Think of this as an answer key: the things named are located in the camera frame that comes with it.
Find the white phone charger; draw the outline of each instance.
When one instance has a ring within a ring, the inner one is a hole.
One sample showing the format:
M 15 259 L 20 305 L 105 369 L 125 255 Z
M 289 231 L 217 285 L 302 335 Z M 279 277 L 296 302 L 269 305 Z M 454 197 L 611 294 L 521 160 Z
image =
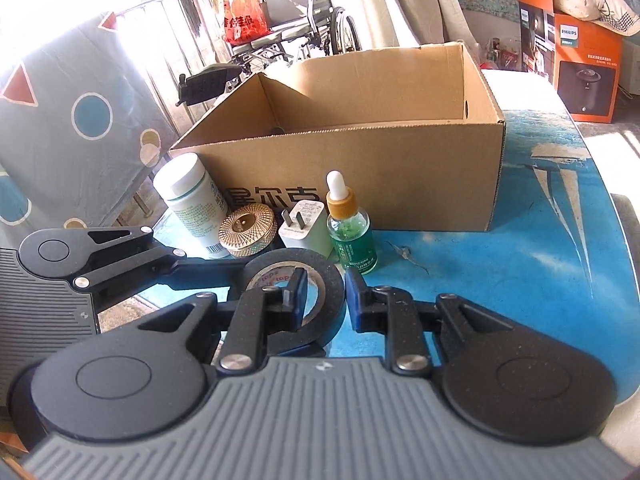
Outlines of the white phone charger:
M 282 212 L 284 224 L 278 234 L 284 245 L 300 249 L 310 249 L 329 257 L 334 246 L 331 244 L 329 230 L 326 227 L 326 208 L 322 202 L 301 200 L 291 212 Z

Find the blue circle pattern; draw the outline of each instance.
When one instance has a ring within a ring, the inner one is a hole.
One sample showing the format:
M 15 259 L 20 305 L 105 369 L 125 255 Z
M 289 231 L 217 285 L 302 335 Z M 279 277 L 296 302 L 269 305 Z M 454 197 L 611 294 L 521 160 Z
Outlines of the blue circle pattern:
M 83 135 L 100 137 L 109 129 L 111 111 L 98 96 L 85 95 L 76 105 L 74 122 Z
M 6 222 L 21 220 L 29 210 L 29 201 L 8 175 L 0 175 L 0 217 Z

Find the gold textured lid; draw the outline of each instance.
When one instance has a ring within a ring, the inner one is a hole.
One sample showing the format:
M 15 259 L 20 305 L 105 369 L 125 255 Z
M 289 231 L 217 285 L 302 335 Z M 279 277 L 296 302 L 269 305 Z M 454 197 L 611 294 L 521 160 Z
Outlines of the gold textured lid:
M 258 253 L 269 245 L 276 235 L 273 211 L 264 204 L 242 206 L 220 224 L 220 244 L 233 256 L 244 257 Z

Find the orange plastic bag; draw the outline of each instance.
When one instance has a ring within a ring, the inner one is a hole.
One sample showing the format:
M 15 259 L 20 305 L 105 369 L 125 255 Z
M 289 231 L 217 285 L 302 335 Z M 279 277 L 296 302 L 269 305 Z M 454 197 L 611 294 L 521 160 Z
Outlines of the orange plastic bag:
M 268 34 L 260 0 L 225 0 L 225 41 L 240 45 Z

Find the open cardboard box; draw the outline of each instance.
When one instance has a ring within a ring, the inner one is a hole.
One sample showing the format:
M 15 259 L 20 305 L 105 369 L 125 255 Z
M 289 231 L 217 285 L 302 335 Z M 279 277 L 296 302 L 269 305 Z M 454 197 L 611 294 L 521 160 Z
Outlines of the open cardboard box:
M 259 73 L 171 150 L 232 207 L 325 200 L 339 170 L 376 229 L 485 231 L 504 117 L 461 43 L 310 59 Z

